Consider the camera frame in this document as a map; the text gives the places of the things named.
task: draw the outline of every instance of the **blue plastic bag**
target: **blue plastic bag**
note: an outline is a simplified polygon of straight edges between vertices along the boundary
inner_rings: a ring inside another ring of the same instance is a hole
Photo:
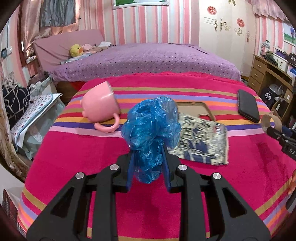
[[[130,109],[121,135],[136,151],[134,175],[137,180],[151,183],[160,176],[162,146],[165,143],[173,149],[180,131],[177,106],[169,97],[147,99]]]

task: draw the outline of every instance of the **yellow duck plush toy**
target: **yellow duck plush toy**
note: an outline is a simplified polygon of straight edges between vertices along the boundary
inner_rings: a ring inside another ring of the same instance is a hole
[[[72,57],[77,57],[83,54],[83,47],[79,44],[74,44],[70,49],[70,54]]]

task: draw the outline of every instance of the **curtain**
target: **curtain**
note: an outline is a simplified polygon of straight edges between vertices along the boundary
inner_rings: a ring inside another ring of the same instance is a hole
[[[44,0],[40,27],[65,27],[75,23],[75,0]]]
[[[2,79],[3,72],[0,67],[0,76],[1,76],[1,84],[0,84],[0,152],[5,159],[8,167],[22,180],[25,181],[27,173],[29,171],[29,166],[24,163],[17,155],[15,148],[12,143],[12,137],[10,134],[10,127],[8,122],[8,117],[5,110],[4,98],[2,93],[2,84],[5,82],[6,84],[13,84],[16,81],[14,80],[14,75],[9,74],[11,80],[4,81]]]
[[[274,0],[251,0],[253,5],[253,12],[259,16],[270,16],[272,18],[279,18],[283,21],[288,21],[287,17],[275,3]]]
[[[43,0],[24,0],[21,12],[21,35],[24,44],[24,55],[28,58],[33,52],[32,43],[36,39],[78,30],[80,20],[80,2],[75,0],[75,23],[65,27],[40,28],[40,12]]]

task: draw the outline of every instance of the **pillow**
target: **pillow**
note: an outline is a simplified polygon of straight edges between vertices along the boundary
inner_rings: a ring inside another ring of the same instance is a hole
[[[2,89],[4,105],[12,128],[15,123],[23,116],[30,103],[30,88],[16,86],[14,88]]]

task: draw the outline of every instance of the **bed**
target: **bed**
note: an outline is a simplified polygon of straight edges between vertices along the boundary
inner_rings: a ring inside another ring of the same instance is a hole
[[[73,84],[68,82],[84,82],[98,77],[105,78],[143,72],[172,71],[182,73],[194,71],[241,80],[240,72],[234,64],[190,44],[118,45],[82,60],[60,64],[70,58],[69,49],[73,44],[98,45],[101,41],[103,41],[103,37],[100,31],[92,29],[38,39],[33,42],[33,47],[41,68],[48,71],[54,81],[67,82],[67,84],[59,83],[57,85],[57,91],[63,94],[66,92],[62,91],[73,92]],[[69,102],[69,98],[63,96],[62,100],[65,99]]]
[[[170,72],[95,79],[84,84],[57,118],[35,157],[21,197],[18,222],[27,231],[38,214],[77,172],[97,173],[129,152],[120,128],[104,134],[82,117],[80,100],[92,87],[108,80],[121,107],[121,124],[128,110],[146,98],[160,95],[177,102],[203,101],[216,120],[227,127],[229,164],[211,166],[181,160],[205,175],[221,173],[255,210],[272,234],[288,217],[284,208],[296,163],[281,152],[278,142],[237,112],[237,91],[255,96],[260,116],[270,110],[243,83],[204,73]],[[120,239],[178,238],[180,194],[168,194],[162,176],[152,184],[134,180],[131,191],[118,193],[117,223]],[[88,223],[91,236],[92,220]]]

